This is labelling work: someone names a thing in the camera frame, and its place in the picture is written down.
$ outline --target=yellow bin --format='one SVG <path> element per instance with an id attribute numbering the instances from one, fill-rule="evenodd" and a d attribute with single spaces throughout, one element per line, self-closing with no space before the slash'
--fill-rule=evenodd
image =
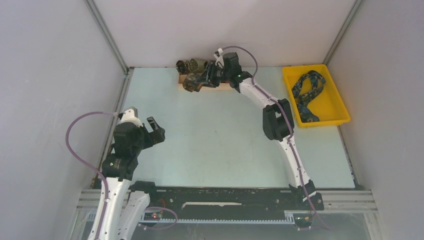
<path id="1" fill-rule="evenodd" d="M 310 70 L 317 71 L 325 78 L 325 86 L 321 94 L 307 105 L 307 108 L 319 118 L 319 121 L 302 122 L 301 117 L 299 116 L 298 107 L 296 106 L 297 99 L 295 100 L 293 97 L 292 88 L 299 78 L 303 74 L 308 73 Z M 288 96 L 294 110 L 294 116 L 298 127 L 309 128 L 319 126 L 338 126 L 351 120 L 348 110 L 337 91 L 336 85 L 334 84 L 326 65 L 285 66 L 282 68 L 282 78 L 288 91 Z M 306 79 L 303 82 L 300 94 L 309 92 L 311 89 L 311 81 Z"/>

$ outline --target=floor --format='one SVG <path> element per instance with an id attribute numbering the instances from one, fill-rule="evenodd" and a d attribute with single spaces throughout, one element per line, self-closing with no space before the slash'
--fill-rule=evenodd
<path id="1" fill-rule="evenodd" d="M 245 71 L 253 73 L 254 68 Z M 133 181 L 158 186 L 287 188 L 277 146 L 262 130 L 262 110 L 235 90 L 178 90 L 174 68 L 136 68 L 124 108 L 146 123 L 153 116 L 166 140 L 138 157 Z M 287 98 L 281 67 L 260 67 L 256 81 Z M 303 165 L 317 188 L 354 188 L 335 126 L 294 128 Z"/>

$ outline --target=cable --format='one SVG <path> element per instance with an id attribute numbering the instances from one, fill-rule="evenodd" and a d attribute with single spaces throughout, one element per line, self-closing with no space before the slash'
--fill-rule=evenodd
<path id="1" fill-rule="evenodd" d="M 240 49 L 240 50 L 243 50 L 243 51 L 245 51 L 247 54 L 249 54 L 251 57 L 252 57 L 252 59 L 253 59 L 253 61 L 254 61 L 254 64 L 255 64 L 255 66 L 256 66 L 256 68 L 255 68 L 255 70 L 254 70 L 254 73 L 252 74 L 252 77 L 251 77 L 251 84 L 259 91 L 259 92 L 261 92 L 267 99 L 269 99 L 271 102 L 273 102 L 273 103 L 275 103 L 277 106 L 278 106 L 278 108 L 279 108 L 279 110 L 281 111 L 281 114 L 282 114 L 282 116 L 283 116 L 283 118 L 284 118 L 284 121 L 285 121 L 285 123 L 287 124 L 287 127 L 288 127 L 288 131 L 290 132 L 290 137 L 287 139 L 287 141 L 288 141 L 288 145 L 290 146 L 290 149 L 291 149 L 291 151 L 292 151 L 292 153 L 293 153 L 293 155 L 294 155 L 294 159 L 296 160 L 296 164 L 297 164 L 297 169 L 298 169 L 298 171 L 299 171 L 299 176 L 300 176 L 300 182 L 302 183 L 302 188 L 303 188 L 303 191 L 304 191 L 304 193 L 305 193 L 305 195 L 306 195 L 306 198 L 307 198 L 307 201 L 309 202 L 309 205 L 310 205 L 310 207 L 312 208 L 312 210 L 313 210 L 313 212 L 315 213 L 315 215 L 316 215 L 316 217 L 319 219 L 319 221 L 324 225 L 324 228 L 325 229 L 327 229 L 328 231 L 331 231 L 331 229 L 330 229 L 330 227 L 324 222 L 324 220 L 321 218 L 321 216 L 318 214 L 318 212 L 317 212 L 317 210 L 315 209 L 315 206 L 314 206 L 314 204 L 312 203 L 312 201 L 311 201 L 311 198 L 309 197 L 309 193 L 308 193 L 308 190 L 306 189 L 306 187 L 305 187 L 305 182 L 304 182 L 304 179 L 303 179 L 303 176 L 302 176 L 302 169 L 301 169 L 301 164 L 300 164 L 300 161 L 299 161 L 299 159 L 298 159 L 298 156 L 297 156 L 297 154 L 294 154 L 295 153 L 295 148 L 293 147 L 293 145 L 292 145 L 292 141 L 291 141 L 291 139 L 293 138 L 293 129 L 292 129 L 292 125 L 290 125 L 290 121 L 289 121 L 289 118 L 287 117 L 287 115 L 286 115 L 286 113 L 284 112 L 284 110 L 283 110 L 283 107 L 279 104 L 279 102 L 277 101 L 277 100 L 275 100 L 275 99 L 273 99 L 271 96 L 269 96 L 258 84 L 256 84 L 256 82 L 255 82 L 255 75 L 256 75 L 256 73 L 258 72 L 258 61 L 256 60 L 256 58 L 253 56 L 253 54 L 251 54 L 248 50 L 246 50 L 245 48 L 243 48 L 243 47 L 240 47 L 240 46 L 226 46 L 226 47 L 224 47 L 224 48 L 222 48 L 222 50 L 226 50 L 226 49 L 230 49 L 230 48 L 236 48 L 236 49 Z"/>
<path id="2" fill-rule="evenodd" d="M 94 172 L 96 172 L 101 180 L 103 181 L 104 184 L 104 199 L 109 199 L 109 186 L 108 186 L 108 182 L 106 181 L 106 177 L 103 176 L 102 172 L 100 172 L 100 170 L 98 170 L 96 167 L 94 167 L 93 165 L 91 165 L 90 163 L 86 162 L 85 160 L 83 160 L 80 156 L 78 156 L 78 154 L 72 149 L 71 145 L 69 144 L 69 133 L 71 132 L 72 127 L 82 118 L 85 118 L 87 116 L 90 115 L 96 115 L 96 114 L 104 114 L 104 115 L 109 115 L 109 116 L 114 116 L 117 117 L 118 114 L 117 113 L 110 113 L 110 112 L 102 112 L 102 111 L 93 111 L 93 112 L 89 112 L 86 114 L 83 114 L 79 117 L 77 117 L 67 128 L 66 131 L 66 136 L 65 136 L 65 141 L 66 141 L 66 147 L 69 150 L 69 152 L 81 163 L 83 163 L 84 165 L 86 165 L 87 167 L 89 167 L 91 170 L 93 170 Z M 102 228 L 102 224 L 103 224 L 103 219 L 105 218 L 105 212 L 106 212 L 106 207 L 108 206 L 108 202 L 104 201 L 103 203 L 103 209 L 101 210 L 101 214 L 100 214 L 100 219 L 98 221 L 98 226 L 97 226 L 97 231 L 95 232 L 95 239 L 99 239 L 99 235 L 100 235 L 100 230 Z"/>
<path id="3" fill-rule="evenodd" d="M 173 223 L 169 224 L 168 226 L 164 226 L 164 227 L 144 226 L 146 229 L 151 229 L 151 230 L 165 230 L 165 229 L 172 228 L 178 222 L 178 216 L 177 216 L 177 214 L 173 210 L 171 210 L 169 208 L 160 207 L 160 206 L 151 206 L 151 207 L 147 207 L 144 210 L 144 212 L 146 212 L 146 210 L 162 210 L 162 211 L 167 211 L 167 212 L 170 212 L 171 214 L 173 214 L 174 217 L 175 217 L 175 221 Z"/>

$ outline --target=gray wall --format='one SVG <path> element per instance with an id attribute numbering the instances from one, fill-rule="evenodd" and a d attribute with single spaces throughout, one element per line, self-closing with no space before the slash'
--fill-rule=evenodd
<path id="1" fill-rule="evenodd" d="M 83 0 L 0 1 L 1 239 L 65 239 L 93 174 L 65 145 L 68 125 L 112 111 L 123 73 Z M 75 126 L 96 163 L 110 118 Z"/>
<path id="2" fill-rule="evenodd" d="M 423 239 L 423 67 L 422 0 L 365 1 L 329 64 L 352 162 L 391 239 Z"/>

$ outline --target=metal frame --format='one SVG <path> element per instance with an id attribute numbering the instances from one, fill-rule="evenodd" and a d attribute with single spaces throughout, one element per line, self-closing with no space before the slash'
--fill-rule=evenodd
<path id="1" fill-rule="evenodd" d="M 128 68 L 127 64 L 124 61 L 124 58 L 122 57 L 109 29 L 107 28 L 104 19 L 102 18 L 102 15 L 99 12 L 99 9 L 97 8 L 94 0 L 85 0 L 87 3 L 87 7 L 90 10 L 91 14 L 93 15 L 93 18 L 95 19 L 97 25 L 100 28 L 100 31 L 102 32 L 103 36 L 105 37 L 111 51 L 115 55 L 116 59 L 118 60 L 119 64 L 122 67 L 122 70 L 125 73 L 125 78 L 122 82 L 122 86 L 119 90 L 119 96 L 116 101 L 116 104 L 114 106 L 114 111 L 120 112 L 122 110 L 123 104 L 125 102 L 125 98 L 127 96 L 128 88 L 130 85 L 131 77 L 134 73 L 134 68 Z M 337 34 L 336 38 L 334 39 L 333 44 L 331 45 L 330 49 L 328 50 L 327 55 L 325 56 L 325 59 L 323 60 L 324 64 L 328 64 L 332 57 L 334 56 L 340 42 L 342 41 L 344 35 L 346 34 L 346 31 L 348 30 L 349 26 L 352 23 L 352 20 L 356 16 L 358 10 L 362 6 L 364 0 L 356 0 L 353 4 L 349 14 L 347 15 L 339 33 Z M 99 159 L 99 167 L 103 159 L 106 157 L 106 154 L 108 152 L 108 149 L 112 143 L 113 138 L 113 129 L 115 125 L 117 124 L 117 120 L 114 119 L 110 122 L 109 128 L 108 128 L 108 134 L 105 137 L 104 143 L 103 143 L 103 153 Z M 344 138 L 342 135 L 342 132 L 340 131 L 340 138 L 343 142 L 343 146 L 345 148 L 347 159 L 349 160 L 349 165 L 352 166 L 352 163 L 350 162 L 349 153 L 347 152 L 346 144 L 344 142 Z M 357 177 L 355 176 L 355 171 L 352 167 L 352 176 L 353 179 L 356 181 L 356 183 L 359 182 Z M 349 189 L 321 189 L 317 190 L 319 193 L 322 194 L 322 200 L 323 200 L 323 210 L 319 211 L 320 213 L 324 214 L 337 214 L 337 213 L 348 213 L 348 214 L 363 214 L 365 218 L 365 222 L 368 228 L 370 240 L 385 240 L 386 236 L 383 234 L 383 232 L 380 231 L 382 229 L 382 223 L 378 214 L 377 206 L 375 204 L 372 192 L 370 190 L 349 190 Z M 288 189 L 282 189 L 280 190 L 282 194 L 289 193 L 290 191 Z M 128 194 L 126 195 L 123 203 L 123 207 L 125 207 Z M 81 196 L 78 202 L 78 205 L 76 207 L 76 211 L 74 214 L 74 224 L 72 226 L 71 234 L 68 236 L 68 240 L 80 240 L 83 234 L 83 231 L 85 229 L 85 225 L 87 222 L 91 222 L 95 219 L 95 212 L 98 207 L 100 200 L 100 190 L 99 189 L 85 189 L 81 192 Z M 289 217 L 293 216 L 293 214 L 306 214 L 309 213 L 309 210 L 285 210 L 284 214 Z M 196 220 L 196 219 L 180 219 L 179 222 L 181 223 L 252 223 L 252 224 L 291 224 L 291 221 L 287 220 L 281 220 L 281 221 L 214 221 L 214 220 Z M 149 220 L 140 220 L 141 223 L 148 223 Z M 164 219 L 163 222 L 172 222 L 172 219 Z"/>

